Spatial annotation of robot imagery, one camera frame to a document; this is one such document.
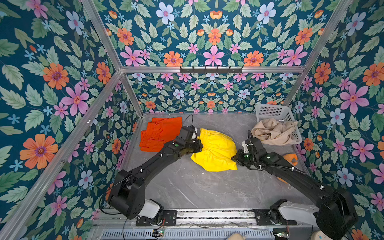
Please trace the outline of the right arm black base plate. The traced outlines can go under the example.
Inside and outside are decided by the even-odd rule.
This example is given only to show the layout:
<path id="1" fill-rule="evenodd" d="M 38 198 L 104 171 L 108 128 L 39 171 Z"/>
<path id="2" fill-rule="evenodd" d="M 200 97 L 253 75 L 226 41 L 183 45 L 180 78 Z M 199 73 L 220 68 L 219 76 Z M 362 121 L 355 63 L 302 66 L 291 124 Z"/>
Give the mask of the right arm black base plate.
<path id="1" fill-rule="evenodd" d="M 286 220 L 277 210 L 261 210 L 252 209 L 255 214 L 256 222 L 259 226 L 273 225 L 273 226 L 296 226 L 297 222 Z"/>

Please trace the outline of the orange plush toy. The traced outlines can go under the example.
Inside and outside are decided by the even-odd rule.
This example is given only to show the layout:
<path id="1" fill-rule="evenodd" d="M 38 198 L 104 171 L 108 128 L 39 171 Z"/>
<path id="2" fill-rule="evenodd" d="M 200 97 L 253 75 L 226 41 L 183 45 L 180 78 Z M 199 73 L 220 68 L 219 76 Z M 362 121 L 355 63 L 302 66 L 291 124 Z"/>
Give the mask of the orange plush toy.
<path id="1" fill-rule="evenodd" d="M 293 154 L 293 153 L 285 154 L 285 155 L 283 155 L 283 158 L 285 161 L 290 163 L 291 167 L 289 167 L 289 169 L 296 167 L 299 163 L 298 156 L 296 154 Z"/>

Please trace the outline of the black wall hook rail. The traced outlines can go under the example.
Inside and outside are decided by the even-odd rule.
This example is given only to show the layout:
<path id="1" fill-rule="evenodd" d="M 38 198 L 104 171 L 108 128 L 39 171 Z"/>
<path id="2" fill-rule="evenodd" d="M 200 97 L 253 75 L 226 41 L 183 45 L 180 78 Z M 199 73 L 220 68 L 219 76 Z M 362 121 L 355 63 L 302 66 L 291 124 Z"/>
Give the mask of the black wall hook rail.
<path id="1" fill-rule="evenodd" d="M 179 70 L 186 74 L 238 74 L 243 72 L 243 67 L 180 67 Z"/>

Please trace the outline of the beige shorts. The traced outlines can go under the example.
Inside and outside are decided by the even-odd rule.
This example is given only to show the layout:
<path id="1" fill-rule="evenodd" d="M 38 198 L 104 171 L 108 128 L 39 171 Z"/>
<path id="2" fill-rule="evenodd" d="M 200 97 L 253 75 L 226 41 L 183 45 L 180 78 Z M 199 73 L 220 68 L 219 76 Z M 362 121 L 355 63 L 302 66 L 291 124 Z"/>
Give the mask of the beige shorts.
<path id="1" fill-rule="evenodd" d="M 271 146 L 288 146 L 296 142 L 294 132 L 297 121 L 278 121 L 276 119 L 264 119 L 259 121 L 251 130 L 252 136 L 262 144 Z"/>

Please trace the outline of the white plastic laundry basket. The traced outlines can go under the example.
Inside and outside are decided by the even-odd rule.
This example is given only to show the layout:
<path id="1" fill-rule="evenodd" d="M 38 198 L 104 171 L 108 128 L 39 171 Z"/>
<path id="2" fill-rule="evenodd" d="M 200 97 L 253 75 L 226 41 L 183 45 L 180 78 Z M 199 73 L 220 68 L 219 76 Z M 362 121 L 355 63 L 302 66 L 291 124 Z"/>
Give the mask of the white plastic laundry basket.
<path id="1" fill-rule="evenodd" d="M 296 121 L 290 108 L 278 105 L 256 105 L 257 123 L 264 119 L 276 119 L 278 121 Z M 303 140 L 298 128 L 294 132 L 296 142 L 293 145 L 300 144 Z"/>

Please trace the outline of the orange shorts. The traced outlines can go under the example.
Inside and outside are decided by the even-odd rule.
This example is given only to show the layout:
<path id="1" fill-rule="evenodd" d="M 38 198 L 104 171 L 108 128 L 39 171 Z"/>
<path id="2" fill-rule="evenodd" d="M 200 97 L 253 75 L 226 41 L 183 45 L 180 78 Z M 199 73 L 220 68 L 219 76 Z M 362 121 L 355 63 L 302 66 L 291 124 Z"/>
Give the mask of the orange shorts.
<path id="1" fill-rule="evenodd" d="M 140 149 L 143 152 L 160 152 L 164 144 L 174 140 L 181 132 L 183 119 L 153 118 L 147 129 L 141 131 Z"/>

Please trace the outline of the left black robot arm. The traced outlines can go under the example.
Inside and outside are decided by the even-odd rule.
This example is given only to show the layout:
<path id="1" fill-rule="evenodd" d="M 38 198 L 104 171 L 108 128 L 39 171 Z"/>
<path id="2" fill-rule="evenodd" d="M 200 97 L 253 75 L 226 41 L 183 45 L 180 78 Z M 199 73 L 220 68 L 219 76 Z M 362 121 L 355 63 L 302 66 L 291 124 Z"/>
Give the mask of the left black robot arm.
<path id="1" fill-rule="evenodd" d="M 164 218 L 164 207 L 146 199 L 147 185 L 166 167 L 184 155 L 201 152 L 202 148 L 197 128 L 193 125 L 183 126 L 179 135 L 165 143 L 148 161 L 130 171 L 118 172 L 114 185 L 110 187 L 108 204 L 129 220 L 147 218 L 158 225 Z"/>

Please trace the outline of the white round device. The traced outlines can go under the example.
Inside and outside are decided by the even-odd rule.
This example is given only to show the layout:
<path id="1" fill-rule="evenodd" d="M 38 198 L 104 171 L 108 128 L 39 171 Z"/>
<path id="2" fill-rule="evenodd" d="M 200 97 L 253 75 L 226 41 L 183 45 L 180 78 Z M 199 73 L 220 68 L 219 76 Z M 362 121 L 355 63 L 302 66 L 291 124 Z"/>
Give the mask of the white round device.
<path id="1" fill-rule="evenodd" d="M 324 234 L 322 231 L 316 231 L 312 233 L 310 240 L 332 240 L 332 239 L 328 237 L 326 234 Z"/>

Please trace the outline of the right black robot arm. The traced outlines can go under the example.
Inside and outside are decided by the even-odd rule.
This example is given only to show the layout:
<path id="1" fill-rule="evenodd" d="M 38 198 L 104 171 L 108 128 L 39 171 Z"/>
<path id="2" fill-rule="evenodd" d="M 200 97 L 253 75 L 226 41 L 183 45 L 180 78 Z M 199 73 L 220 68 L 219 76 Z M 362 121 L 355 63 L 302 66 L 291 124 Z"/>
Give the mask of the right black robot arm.
<path id="1" fill-rule="evenodd" d="M 288 221 L 302 222 L 318 227 L 333 240 L 341 240 L 359 220 L 350 192 L 324 185 L 297 169 L 281 155 L 268 153 L 258 138 L 248 131 L 243 149 L 232 160 L 254 171 L 265 171 L 301 192 L 312 205 L 295 204 L 286 199 L 275 202 L 269 211 L 274 225 Z"/>

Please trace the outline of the beige rounded object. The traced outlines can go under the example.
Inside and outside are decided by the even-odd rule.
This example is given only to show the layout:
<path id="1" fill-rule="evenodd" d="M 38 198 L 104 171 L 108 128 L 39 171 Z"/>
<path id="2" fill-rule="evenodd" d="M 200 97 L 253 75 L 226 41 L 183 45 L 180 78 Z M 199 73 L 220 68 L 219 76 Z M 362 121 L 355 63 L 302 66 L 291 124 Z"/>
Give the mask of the beige rounded object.
<path id="1" fill-rule="evenodd" d="M 234 233 L 230 235 L 228 238 L 226 238 L 226 240 L 246 240 L 246 237 L 244 237 L 239 233 Z"/>

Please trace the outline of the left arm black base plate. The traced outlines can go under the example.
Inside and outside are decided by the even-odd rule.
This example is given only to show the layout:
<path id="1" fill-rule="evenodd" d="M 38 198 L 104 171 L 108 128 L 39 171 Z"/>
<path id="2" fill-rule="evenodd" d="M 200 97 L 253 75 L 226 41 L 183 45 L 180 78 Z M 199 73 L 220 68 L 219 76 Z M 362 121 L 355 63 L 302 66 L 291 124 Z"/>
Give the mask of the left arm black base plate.
<path id="1" fill-rule="evenodd" d="M 177 221 L 176 210 L 163 210 L 160 211 L 154 219 L 139 216 L 136 220 L 137 227 L 160 227 L 160 226 L 176 226 Z"/>

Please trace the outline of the yellow shorts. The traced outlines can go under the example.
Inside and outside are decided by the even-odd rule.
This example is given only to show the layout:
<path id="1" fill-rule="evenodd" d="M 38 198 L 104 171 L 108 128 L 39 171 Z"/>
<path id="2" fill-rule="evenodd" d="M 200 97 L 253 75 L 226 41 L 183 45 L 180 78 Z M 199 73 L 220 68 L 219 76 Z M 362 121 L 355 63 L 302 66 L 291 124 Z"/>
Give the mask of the yellow shorts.
<path id="1" fill-rule="evenodd" d="M 237 153 L 232 138 L 217 131 L 201 129 L 198 139 L 203 148 L 191 156 L 193 162 L 208 172 L 236 171 L 237 163 L 232 160 Z"/>

